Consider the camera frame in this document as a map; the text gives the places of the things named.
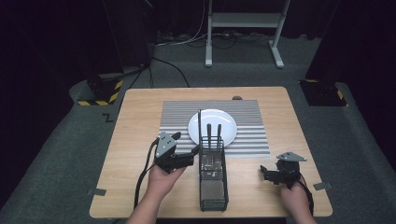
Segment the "table top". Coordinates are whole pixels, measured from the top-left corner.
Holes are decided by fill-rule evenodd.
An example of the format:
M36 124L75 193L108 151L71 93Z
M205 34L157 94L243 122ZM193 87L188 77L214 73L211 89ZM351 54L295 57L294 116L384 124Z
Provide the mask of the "table top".
M276 156L292 151L307 161L300 163L313 194L315 217L332 214L317 166L304 138L286 89L282 87L132 89L125 92L116 127L94 195L92 217L128 217L134 207L134 191L151 143L158 136L164 101L257 100L271 151L270 158L227 158L229 203L224 212L202 212L199 203L198 159L187 168L161 204L158 217L288 217L280 201L278 185L264 181L260 165L276 170ZM144 179L140 197L146 191Z

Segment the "striped placemat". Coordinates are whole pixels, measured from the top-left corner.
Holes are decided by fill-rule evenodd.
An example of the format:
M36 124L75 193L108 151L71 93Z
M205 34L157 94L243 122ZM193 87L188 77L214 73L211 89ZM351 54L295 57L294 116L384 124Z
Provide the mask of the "striped placemat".
M188 126L199 109L219 109L230 114L236 122L237 133L230 145L224 148L227 158L270 157L267 136L262 123L258 102L234 101L165 101L160 132L181 132L176 153L191 152L196 144L189 136Z

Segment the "person's left hand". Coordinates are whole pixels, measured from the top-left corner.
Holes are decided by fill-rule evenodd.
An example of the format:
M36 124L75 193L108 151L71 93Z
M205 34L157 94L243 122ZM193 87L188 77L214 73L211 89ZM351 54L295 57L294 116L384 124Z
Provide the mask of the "person's left hand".
M145 196L153 197L159 202L162 201L185 170L186 167L176 169L168 174L159 166L154 165L148 174L148 189Z

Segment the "tape piece on table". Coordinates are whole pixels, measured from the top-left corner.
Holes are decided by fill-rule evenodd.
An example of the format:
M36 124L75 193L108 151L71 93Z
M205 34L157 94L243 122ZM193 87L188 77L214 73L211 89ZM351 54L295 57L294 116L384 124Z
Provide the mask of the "tape piece on table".
M105 196L106 190L105 189L90 189L88 190L88 195L99 195L99 196Z
M332 184L330 182L323 182L323 183L318 183L314 184L315 190L321 190L321 189L332 189Z

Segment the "metal mesh rack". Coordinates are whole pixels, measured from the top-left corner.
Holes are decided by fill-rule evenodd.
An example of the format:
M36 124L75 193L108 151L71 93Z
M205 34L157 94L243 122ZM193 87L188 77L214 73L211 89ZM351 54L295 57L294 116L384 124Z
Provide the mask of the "metal mesh rack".
M224 142L218 136L201 136L201 116L199 112L199 152L200 205L202 211L225 211L228 204L227 170Z

